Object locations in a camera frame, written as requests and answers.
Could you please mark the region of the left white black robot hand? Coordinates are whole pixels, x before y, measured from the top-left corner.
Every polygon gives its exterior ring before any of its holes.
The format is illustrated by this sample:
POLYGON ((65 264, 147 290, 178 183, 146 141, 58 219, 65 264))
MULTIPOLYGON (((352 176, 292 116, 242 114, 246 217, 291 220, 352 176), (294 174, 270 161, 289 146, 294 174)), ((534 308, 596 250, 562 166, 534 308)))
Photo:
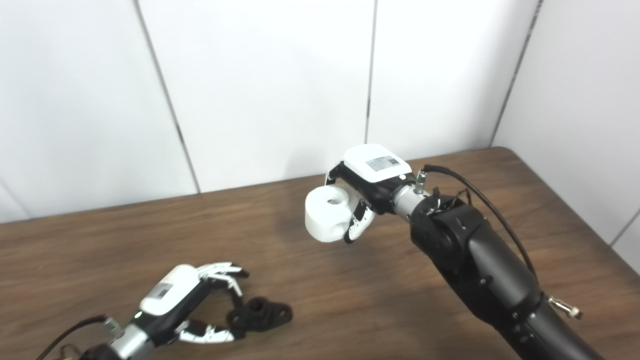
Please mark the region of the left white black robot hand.
POLYGON ((237 278, 250 274, 233 262, 215 262, 195 267, 174 267, 142 299, 132 323, 146 333, 154 347, 175 341, 192 344, 222 344, 236 341, 230 328, 190 319, 190 315, 212 292, 227 291, 235 309, 243 305, 237 278))

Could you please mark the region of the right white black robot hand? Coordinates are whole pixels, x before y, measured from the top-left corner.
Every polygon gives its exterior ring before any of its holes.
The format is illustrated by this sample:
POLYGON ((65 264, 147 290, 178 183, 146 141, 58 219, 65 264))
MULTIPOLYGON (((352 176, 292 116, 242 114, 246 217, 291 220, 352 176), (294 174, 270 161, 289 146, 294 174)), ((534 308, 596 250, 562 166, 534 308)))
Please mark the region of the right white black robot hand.
POLYGON ((379 144, 346 150, 342 161, 327 171, 324 184, 333 185, 338 179, 359 194, 343 235, 346 244, 354 243, 377 215, 393 214, 409 221, 426 198, 417 189, 419 182, 411 166, 379 144))

